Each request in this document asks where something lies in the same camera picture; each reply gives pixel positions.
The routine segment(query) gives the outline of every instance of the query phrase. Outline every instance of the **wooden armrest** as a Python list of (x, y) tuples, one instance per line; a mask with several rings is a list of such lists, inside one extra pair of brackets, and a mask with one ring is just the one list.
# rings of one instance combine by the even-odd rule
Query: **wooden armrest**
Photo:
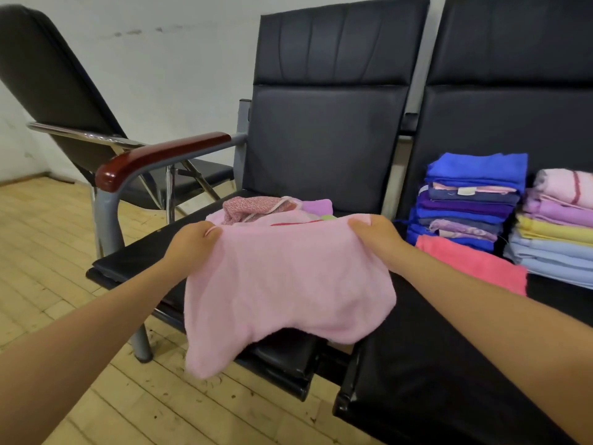
[(103, 164), (95, 173), (95, 184), (105, 192), (116, 192), (135, 171), (165, 159), (183, 156), (231, 141), (226, 133), (208, 133), (126, 151)]

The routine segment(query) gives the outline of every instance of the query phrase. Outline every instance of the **coral towel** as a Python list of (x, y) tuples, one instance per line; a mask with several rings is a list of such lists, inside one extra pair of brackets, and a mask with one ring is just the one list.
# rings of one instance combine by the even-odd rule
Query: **coral towel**
[(527, 269), (520, 265), (513, 265), (500, 257), (456, 244), (443, 237), (421, 235), (416, 241), (416, 247), (466, 275), (504, 287), (519, 295), (527, 295)]
[[(266, 218), (276, 215), (291, 223), (290, 212)], [(221, 226), (210, 259), (186, 283), (187, 369), (212, 376), (282, 328), (353, 344), (379, 326), (396, 293), (385, 265), (348, 227), (350, 217)]]

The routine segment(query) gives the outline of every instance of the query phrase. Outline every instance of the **light blue towel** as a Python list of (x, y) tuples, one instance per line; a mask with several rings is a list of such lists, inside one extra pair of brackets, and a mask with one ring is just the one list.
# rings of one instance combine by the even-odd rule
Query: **light blue towel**
[(564, 254), (565, 256), (593, 261), (593, 247), (575, 245), (572, 243), (561, 242), (559, 240), (525, 239), (516, 230), (509, 236), (509, 242), (516, 243), (523, 247), (533, 248), (535, 250)]
[(428, 165), (426, 181), (453, 187), (505, 186), (525, 191), (527, 154), (470, 156), (445, 153)]
[[(517, 265), (522, 265), (530, 273), (593, 289), (593, 261), (520, 245), (516, 239), (517, 235), (519, 234), (515, 232), (515, 240), (511, 237), (511, 242), (505, 247), (505, 257)], [(555, 241), (538, 240), (538, 242)]]

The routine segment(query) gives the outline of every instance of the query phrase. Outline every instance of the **cloth pile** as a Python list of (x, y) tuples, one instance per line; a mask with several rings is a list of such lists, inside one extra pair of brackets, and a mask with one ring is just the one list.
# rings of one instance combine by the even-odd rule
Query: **cloth pile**
[(223, 233), (186, 281), (191, 373), (210, 377), (282, 328), (354, 344), (385, 320), (396, 304), (389, 270), (349, 228), (352, 216), (332, 214), (329, 200), (236, 197), (206, 218)]
[(406, 240), (414, 245), (421, 235), (437, 235), (491, 253), (525, 191), (526, 173), (527, 154), (445, 153), (428, 166)]
[(593, 174), (539, 171), (516, 218), (505, 257), (530, 273), (593, 288)]

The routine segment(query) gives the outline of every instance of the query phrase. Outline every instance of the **folded towel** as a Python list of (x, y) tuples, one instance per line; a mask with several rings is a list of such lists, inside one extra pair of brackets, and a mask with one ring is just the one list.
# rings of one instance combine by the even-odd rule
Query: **folded towel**
[(593, 230), (584, 227), (566, 227), (540, 222), (524, 215), (517, 215), (518, 230), (526, 239), (560, 240), (593, 247)]
[(593, 288), (593, 261), (524, 247), (514, 242), (505, 247), (504, 256), (530, 273)]
[(477, 222), (477, 221), (469, 220), (467, 218), (459, 218), (459, 217), (426, 217), (426, 218), (418, 218), (418, 219), (416, 219), (416, 222), (418, 224), (421, 224), (423, 227), (429, 228), (430, 225), (435, 220), (448, 220), (449, 222), (461, 223), (461, 224), (467, 225), (469, 227), (474, 227), (474, 228), (478, 228), (479, 230), (484, 230), (486, 232), (490, 232), (491, 234), (494, 234), (494, 235), (500, 235), (500, 233), (502, 232), (502, 224), (500, 224), (500, 223), (493, 225), (490, 223)]
[(532, 197), (536, 194), (534, 192), (528, 191), (528, 194), (523, 204), (526, 216), (556, 225), (593, 228), (593, 210), (574, 208), (549, 199), (536, 199)]
[(487, 254), (462, 247), (441, 237), (422, 235), (416, 247), (466, 275), (526, 296), (527, 270)]
[[(406, 242), (411, 245), (416, 245), (416, 242), (419, 237), (423, 235), (429, 235), (436, 237), (434, 232), (430, 232), (427, 228), (420, 226), (418, 224), (410, 224), (408, 225), (407, 233), (406, 233)], [(483, 239), (469, 239), (466, 237), (460, 237), (458, 239), (446, 239), (452, 242), (455, 242), (459, 245), (465, 245), (467, 247), (471, 247), (475, 250), (492, 253), (494, 251), (494, 243), (490, 242), (489, 240)]]
[(451, 222), (449, 220), (434, 220), (428, 228), (431, 232), (436, 233), (439, 231), (441, 237), (455, 238), (455, 237), (468, 237), (470, 239), (485, 239), (491, 242), (496, 242), (498, 237), (490, 232), (474, 228), (463, 223)]
[(538, 171), (535, 189), (551, 197), (593, 209), (593, 174), (565, 168)]
[[(459, 190), (459, 187), (444, 186), (439, 183), (433, 183), (432, 186), (438, 190), (455, 190), (455, 191)], [(481, 192), (481, 193), (506, 194), (506, 193), (516, 192), (516, 189), (513, 189), (512, 187), (502, 187), (502, 186), (478, 186), (478, 187), (473, 187), (473, 189), (475, 189), (476, 192)]]
[(434, 210), (455, 210), (461, 212), (472, 212), (474, 214), (485, 214), (506, 219), (515, 206), (502, 205), (499, 203), (478, 203), (475, 201), (434, 201), (431, 200), (428, 190), (418, 195), (418, 206), (422, 209)]
[(426, 181), (454, 187), (505, 186), (525, 190), (527, 154), (469, 156), (445, 153), (428, 165)]
[(503, 223), (507, 217), (497, 217), (494, 215), (475, 214), (473, 212), (462, 212), (460, 210), (438, 210), (438, 209), (423, 209), (420, 206), (415, 208), (418, 218), (448, 218), (457, 217), (461, 219), (473, 220), (476, 222), (489, 223), (491, 225), (498, 225)]
[(526, 239), (518, 230), (514, 230), (509, 236), (509, 242), (526, 248), (534, 248), (545, 252), (564, 254), (566, 256), (593, 261), (593, 247), (585, 245), (576, 245), (558, 240)]
[(459, 195), (457, 190), (441, 190), (434, 187), (428, 188), (428, 195), (431, 200), (444, 201), (479, 201), (480, 203), (497, 203), (515, 207), (521, 199), (517, 193), (492, 193), (476, 192), (473, 195)]
[[(268, 217), (286, 221), (289, 214)], [(368, 215), (356, 217), (370, 223)], [(185, 287), (187, 369), (201, 378), (217, 374), (248, 344), (281, 328), (354, 344), (379, 326), (396, 293), (348, 219), (221, 226), (208, 262)]]

